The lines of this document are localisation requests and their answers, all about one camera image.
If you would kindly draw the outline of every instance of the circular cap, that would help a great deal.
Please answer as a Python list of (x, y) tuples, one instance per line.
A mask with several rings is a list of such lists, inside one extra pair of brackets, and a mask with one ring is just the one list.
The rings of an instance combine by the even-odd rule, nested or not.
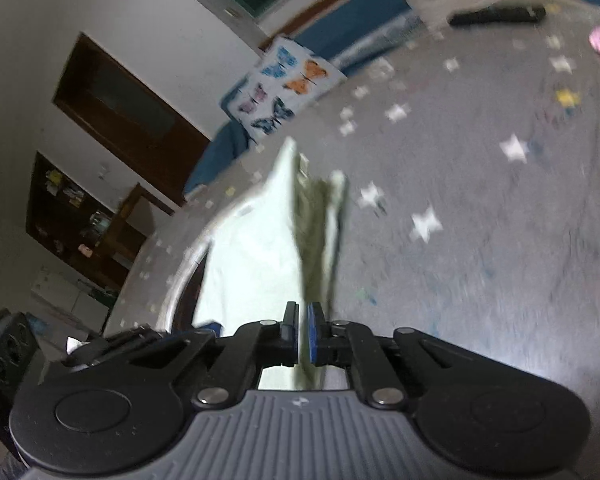
[(108, 390), (85, 390), (71, 394), (56, 406), (56, 418), (69, 430), (96, 433), (126, 419), (129, 401)]
[(224, 388), (205, 388), (198, 393), (198, 400), (205, 404), (220, 404), (229, 398), (229, 392)]
[(539, 475), (577, 457), (589, 431), (581, 400), (541, 379), (520, 385), (446, 384), (419, 400), (416, 421), (429, 446), (464, 468)]
[(371, 394), (372, 399), (378, 404), (399, 404), (404, 395), (398, 388), (380, 388)]
[(501, 433), (530, 431), (542, 424), (544, 406), (526, 392), (493, 390), (474, 399), (471, 411), (485, 428)]

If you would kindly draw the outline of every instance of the blue butterfly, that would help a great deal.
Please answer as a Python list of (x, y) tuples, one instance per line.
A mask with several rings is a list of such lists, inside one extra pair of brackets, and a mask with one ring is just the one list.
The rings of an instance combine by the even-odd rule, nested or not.
[(269, 135), (278, 128), (279, 124), (282, 124), (281, 120), (287, 121), (294, 116), (295, 114), (289, 110), (289, 108), (285, 107), (282, 99), (276, 97), (273, 99), (273, 116), (270, 118), (253, 121), (251, 126), (254, 128), (259, 128), (265, 133), (265, 135)]
[(297, 64), (298, 59), (295, 56), (292, 56), (292, 54), (285, 47), (279, 46), (278, 62), (264, 67), (261, 73), (279, 79), (286, 74), (287, 66), (296, 66)]

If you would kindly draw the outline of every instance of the blue bed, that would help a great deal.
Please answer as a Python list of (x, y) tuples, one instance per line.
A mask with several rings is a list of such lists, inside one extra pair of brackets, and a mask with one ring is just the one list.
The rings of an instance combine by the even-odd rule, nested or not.
[[(600, 0), (584, 0), (600, 7)], [(405, 43), (423, 27), (405, 0), (348, 0), (297, 34), (295, 41), (331, 61), (349, 76), (385, 52)], [(249, 147), (249, 137), (227, 109), (244, 80), (222, 99), (230, 118), (209, 144), (185, 184), (183, 194), (208, 184)]]

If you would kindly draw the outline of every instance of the white cloth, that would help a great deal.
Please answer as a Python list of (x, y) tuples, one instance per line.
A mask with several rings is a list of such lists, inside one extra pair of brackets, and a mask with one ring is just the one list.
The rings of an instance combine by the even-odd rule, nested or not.
[[(296, 142), (287, 139), (260, 195), (237, 207), (216, 230), (194, 314), (195, 326), (216, 321), (223, 326), (223, 336), (233, 335), (245, 323), (282, 320), (287, 301), (295, 301), (300, 305), (300, 333), (305, 332), (302, 263), (294, 236), (297, 156)], [(332, 182), (336, 193), (327, 208), (321, 262), (323, 304), (331, 282), (344, 176), (335, 173)], [(299, 352), (308, 352), (304, 338)], [(299, 366), (273, 367), (263, 370), (259, 387), (295, 390), (312, 381)]]

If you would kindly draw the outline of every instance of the butterfly poster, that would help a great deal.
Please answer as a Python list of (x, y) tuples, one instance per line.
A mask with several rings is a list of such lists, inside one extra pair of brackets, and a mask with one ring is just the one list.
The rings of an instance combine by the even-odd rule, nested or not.
[(251, 123), (251, 126), (260, 129), (265, 135), (269, 135), (278, 129), (278, 125), (282, 124), (282, 121), (288, 121), (294, 116), (295, 114), (285, 107), (282, 99), (276, 97), (272, 102), (271, 117), (257, 119)]
[(262, 84), (258, 83), (253, 89), (253, 94), (248, 94), (249, 99), (238, 106), (238, 110), (245, 114), (252, 114), (258, 107), (258, 104), (267, 98), (267, 93), (262, 88)]
[(300, 78), (287, 81), (283, 88), (293, 90), (297, 95), (309, 93), (309, 85), (315, 85), (314, 79), (328, 77), (329, 73), (323, 69), (317, 61), (307, 59), (304, 62), (304, 73), (300, 74)]
[(279, 46), (277, 50), (277, 61), (267, 65), (261, 70), (261, 73), (275, 79), (280, 79), (286, 75), (289, 68), (298, 64), (298, 58), (293, 56), (285, 47)]

